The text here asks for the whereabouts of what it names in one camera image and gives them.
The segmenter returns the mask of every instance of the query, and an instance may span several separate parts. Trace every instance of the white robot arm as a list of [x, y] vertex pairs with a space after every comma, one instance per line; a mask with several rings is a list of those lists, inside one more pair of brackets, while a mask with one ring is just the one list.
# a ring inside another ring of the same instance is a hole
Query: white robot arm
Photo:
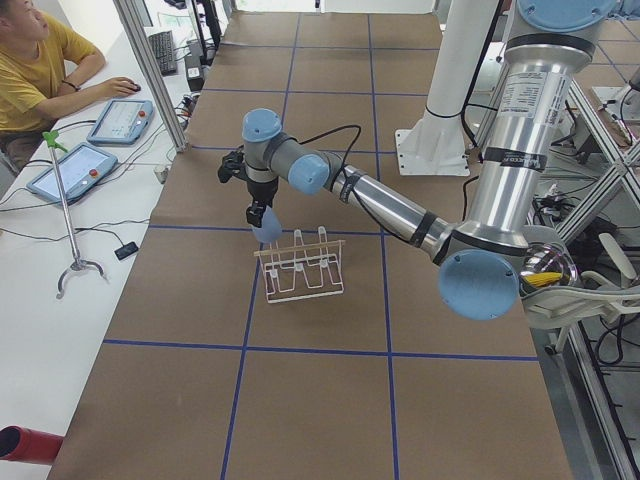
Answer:
[[462, 223], [446, 222], [338, 155], [300, 145], [265, 109], [245, 116], [244, 147], [223, 159], [220, 180], [247, 182], [253, 197], [247, 220], [256, 228], [268, 227], [263, 214], [279, 177], [305, 194], [324, 187], [440, 265], [440, 293], [455, 312], [476, 320], [499, 317], [518, 297], [528, 248], [522, 228], [573, 75], [591, 61], [602, 20], [617, 6], [616, 0], [518, 1], [503, 98]]

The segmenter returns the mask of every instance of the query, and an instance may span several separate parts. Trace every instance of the blue and white device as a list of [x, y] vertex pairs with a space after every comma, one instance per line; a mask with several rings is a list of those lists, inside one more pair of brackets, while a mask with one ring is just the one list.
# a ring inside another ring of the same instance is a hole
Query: blue and white device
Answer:
[[[77, 200], [106, 176], [118, 159], [93, 145], [81, 143], [58, 160], [67, 200]], [[53, 167], [27, 184], [27, 189], [51, 202], [60, 201]]]
[[153, 117], [150, 100], [109, 100], [87, 141], [94, 145], [132, 145]]

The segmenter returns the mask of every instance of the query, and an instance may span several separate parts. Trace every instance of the white desk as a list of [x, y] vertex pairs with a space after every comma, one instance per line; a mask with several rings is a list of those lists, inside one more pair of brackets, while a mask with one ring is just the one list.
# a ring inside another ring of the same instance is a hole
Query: white desk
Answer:
[[[152, 100], [124, 34], [106, 57], [107, 67], [91, 84], [113, 76], [128, 76], [142, 87], [132, 98]], [[183, 64], [177, 75], [164, 79], [177, 105], [189, 92]], [[96, 119], [103, 107], [104, 103], [93, 105], [60, 120], [58, 125]], [[135, 145], [106, 150], [123, 161], [161, 125], [162, 119], [156, 114]], [[72, 147], [85, 140], [89, 129], [90, 126], [70, 128], [60, 134], [59, 141]], [[149, 218], [162, 190], [153, 169], [168, 163], [166, 155], [171, 146], [168, 134], [160, 134], [132, 170], [97, 187], [71, 206], [74, 226]], [[33, 158], [48, 159], [46, 147], [41, 146]], [[44, 168], [35, 164], [25, 168], [4, 198], [24, 187]], [[0, 209], [39, 203], [46, 202], [20, 191]], [[62, 210], [55, 206], [2, 212], [0, 226], [35, 236], [57, 238], [66, 234]], [[125, 243], [135, 241], [140, 245], [147, 225], [104, 228], [116, 232]], [[132, 256], [122, 262], [117, 260], [113, 251], [120, 243], [110, 234], [84, 232], [78, 236], [78, 244], [83, 258], [103, 266], [108, 282], [95, 270], [73, 273], [65, 281], [64, 297], [57, 300], [58, 277], [73, 260], [68, 240], [53, 243], [0, 235], [0, 428], [15, 424], [60, 435], [67, 431], [135, 259]], [[48, 471], [45, 466], [0, 462], [2, 479], [39, 480]]]

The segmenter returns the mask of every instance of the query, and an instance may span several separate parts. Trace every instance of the yellow object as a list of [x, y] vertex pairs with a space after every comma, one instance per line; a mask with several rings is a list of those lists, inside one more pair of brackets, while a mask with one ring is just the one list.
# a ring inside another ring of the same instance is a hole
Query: yellow object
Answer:
[[0, 46], [0, 135], [47, 130], [51, 120], [33, 107], [57, 95], [65, 60], [78, 64], [98, 50], [51, 15], [43, 16], [50, 33], [38, 42], [38, 58], [17, 58]]
[[527, 275], [522, 277], [529, 284], [533, 285], [536, 288], [548, 287], [559, 281], [562, 278], [562, 274], [558, 272], [542, 272], [542, 273], [534, 273], [532, 275]]

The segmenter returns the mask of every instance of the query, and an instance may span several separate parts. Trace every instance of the keyboard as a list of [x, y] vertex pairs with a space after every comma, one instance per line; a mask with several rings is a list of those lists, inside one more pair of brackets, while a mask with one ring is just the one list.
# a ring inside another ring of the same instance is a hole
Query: keyboard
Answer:
[[167, 30], [166, 32], [154, 33], [147, 38], [162, 75], [177, 72], [176, 50], [171, 32]]

